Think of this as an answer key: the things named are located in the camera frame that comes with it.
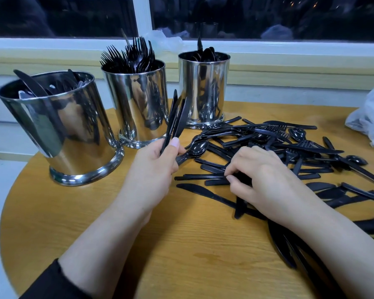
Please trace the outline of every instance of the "hand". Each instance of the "hand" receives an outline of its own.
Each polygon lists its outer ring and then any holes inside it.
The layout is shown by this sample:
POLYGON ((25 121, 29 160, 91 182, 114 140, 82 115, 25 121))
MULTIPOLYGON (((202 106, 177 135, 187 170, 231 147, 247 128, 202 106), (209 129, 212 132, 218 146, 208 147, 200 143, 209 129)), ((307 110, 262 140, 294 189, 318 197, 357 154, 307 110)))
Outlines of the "hand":
POLYGON ((146 219, 169 191, 172 174, 179 169, 177 154, 186 151, 174 137, 160 156, 163 143, 164 139, 157 140, 137 151, 116 199, 123 208, 142 212, 146 219))
POLYGON ((232 193, 287 228, 297 223, 300 216, 308 216, 310 212, 326 206, 273 151, 256 146, 242 147, 224 175, 230 182, 232 193), (252 187, 232 175, 238 171, 252 178, 252 187))

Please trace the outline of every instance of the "wood grain surface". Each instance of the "wood grain surface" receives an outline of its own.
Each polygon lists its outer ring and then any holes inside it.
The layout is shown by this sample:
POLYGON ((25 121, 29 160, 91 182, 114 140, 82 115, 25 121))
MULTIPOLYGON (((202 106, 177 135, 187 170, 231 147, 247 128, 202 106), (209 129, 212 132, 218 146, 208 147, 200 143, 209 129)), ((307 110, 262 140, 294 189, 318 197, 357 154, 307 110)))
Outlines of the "wood grain surface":
MULTIPOLYGON (((366 169, 374 173, 374 148, 369 146, 369 139, 344 126, 353 108, 225 102, 224 109, 226 119, 240 115, 256 123, 281 120, 317 125, 318 130, 308 130, 308 139, 321 143, 322 136, 329 137, 336 149, 346 151, 344 155, 364 157, 369 162, 366 169)), ((117 133, 115 112, 111 109, 107 113, 117 133)), ((199 132, 185 130, 182 144, 189 144, 199 132)), ((1 257, 18 294, 112 202, 135 152, 126 148, 125 158, 114 172, 73 188, 50 179, 48 163, 40 153, 29 161, 11 188, 0 222, 1 257)), ((225 163, 210 152, 203 158, 225 163)), ((175 175, 186 173, 204 171, 194 160, 188 160, 175 175)), ((353 171, 322 174, 321 179, 313 181, 345 181, 374 190, 373 182, 353 171)), ((178 189, 176 183, 173 181, 168 196, 155 208, 131 250, 120 280, 123 297, 315 297, 299 272, 280 260, 269 241, 265 222, 247 215, 235 220, 229 207, 178 189)), ((235 200, 228 186, 213 186, 210 190, 235 200)), ((338 211, 352 220, 370 219, 374 217, 374 201, 343 206, 338 211)))

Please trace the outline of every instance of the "container base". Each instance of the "container base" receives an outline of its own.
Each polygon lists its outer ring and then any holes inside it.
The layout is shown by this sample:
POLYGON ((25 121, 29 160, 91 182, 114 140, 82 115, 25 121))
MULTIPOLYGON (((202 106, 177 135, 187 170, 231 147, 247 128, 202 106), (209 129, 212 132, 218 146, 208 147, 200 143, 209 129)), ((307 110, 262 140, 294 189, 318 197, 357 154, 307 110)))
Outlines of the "container base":
POLYGON ((214 123, 220 123, 224 120, 224 114, 222 114, 222 116, 220 117, 220 119, 218 120, 215 120, 215 121, 208 121, 208 122, 205 122, 205 123, 201 123, 201 122, 194 122, 194 121, 188 121, 187 122, 187 125, 186 127, 187 128, 190 128, 190 129, 203 129, 205 126, 208 126, 208 125, 212 125, 214 123))
POLYGON ((55 182, 63 186, 85 185, 88 183, 92 183, 93 181, 98 181, 99 179, 110 174, 122 162, 124 155, 125 149, 121 144, 119 144, 116 148, 116 153, 112 160, 110 160, 106 165, 102 166, 101 168, 95 171, 81 175, 66 175, 50 167, 50 176, 55 182))
POLYGON ((166 134, 162 135, 159 138, 155 138, 155 139, 149 140, 149 141, 133 141, 133 140, 127 139, 126 137, 124 137, 123 135, 121 135, 120 132, 119 132, 119 141, 125 147, 132 148, 132 149, 140 149, 140 148, 143 148, 143 147, 149 145, 153 141, 156 141, 156 140, 158 140, 160 138, 165 138, 165 136, 166 136, 166 134))

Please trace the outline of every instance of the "window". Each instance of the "window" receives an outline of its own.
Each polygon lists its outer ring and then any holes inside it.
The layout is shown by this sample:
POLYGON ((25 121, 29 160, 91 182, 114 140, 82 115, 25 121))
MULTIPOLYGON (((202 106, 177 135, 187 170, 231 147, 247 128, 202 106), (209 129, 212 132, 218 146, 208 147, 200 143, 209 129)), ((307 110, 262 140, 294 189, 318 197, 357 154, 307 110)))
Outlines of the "window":
POLYGON ((137 36, 133 0, 0 0, 0 37, 137 36))
POLYGON ((153 29, 184 39, 374 42, 374 0, 150 0, 153 29))

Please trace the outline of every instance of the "container rim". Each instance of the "container rim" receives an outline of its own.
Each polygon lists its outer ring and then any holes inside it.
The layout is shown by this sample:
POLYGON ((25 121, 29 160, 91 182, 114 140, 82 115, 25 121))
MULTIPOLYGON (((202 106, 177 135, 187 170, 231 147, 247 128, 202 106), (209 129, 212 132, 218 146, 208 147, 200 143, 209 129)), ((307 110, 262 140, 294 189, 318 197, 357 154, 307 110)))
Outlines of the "container rim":
POLYGON ((127 76, 134 76, 134 75, 147 75, 149 73, 153 73, 153 72, 157 72, 163 68, 165 68, 166 64, 164 61, 161 61, 161 60, 158 60, 158 59, 155 59, 155 61, 158 61, 158 62, 161 62, 162 66, 156 70, 152 70, 152 71, 148 71, 148 72, 141 72, 141 73, 113 73, 113 72, 107 72, 105 71, 104 69, 102 69, 101 67, 101 71, 105 74, 108 74, 108 75, 127 75, 127 76))
POLYGON ((185 52, 182 52, 182 53, 179 53, 178 57, 180 60, 183 60, 185 62, 190 62, 190 63, 199 63, 199 64, 202 64, 202 65, 210 65, 210 64, 216 64, 216 63, 224 63, 224 62, 227 62, 231 59, 231 56, 228 54, 228 53, 223 53, 223 52, 219 52, 219 51, 215 51, 215 53, 219 53, 219 54, 222 54, 222 55, 227 55, 227 59, 226 60, 223 60, 223 61, 214 61, 214 62, 195 62, 195 61, 191 61, 191 60, 186 60, 186 59, 183 59, 181 56, 182 55, 185 55, 187 53, 193 53, 195 52, 196 50, 191 50, 191 51, 185 51, 185 52))
MULTIPOLYGON (((59 72, 68 72, 67 70, 58 70, 58 71, 50 71, 50 72, 43 72, 43 73, 39 73, 37 75, 31 75, 31 77, 34 77, 34 76, 40 76, 40 75, 49 75, 49 74, 53 74, 53 73, 59 73, 59 72)), ((70 94, 72 92, 76 92, 80 89, 84 89, 86 88, 88 85, 90 85, 92 82, 94 82, 96 80, 96 78, 94 77, 94 75, 92 75, 91 73, 89 72, 86 72, 86 71, 73 71, 74 73, 85 73, 87 75, 90 75, 92 76, 92 79, 89 80, 85 85, 83 85, 82 87, 79 87, 79 88, 76 88, 74 90, 71 90, 71 91, 67 91, 67 92, 64 92, 64 93, 59 93, 59 94, 53 94, 53 95, 47 95, 47 96, 35 96, 33 98, 26 98, 25 100, 21 100, 20 98, 7 98, 5 96, 2 96, 0 95, 0 98, 1 99, 4 99, 4 100, 9 100, 9 101, 15 101, 15 102, 20 102, 20 101, 31 101, 31 100, 37 100, 37 99, 46 99, 46 98, 52 98, 52 97, 62 97, 64 95, 67 95, 67 94, 70 94)), ((0 90, 2 90, 5 86, 8 86, 12 83, 15 83, 15 82, 22 82, 21 79, 17 79, 17 80, 13 80, 12 82, 9 82, 3 86, 0 86, 0 90)))

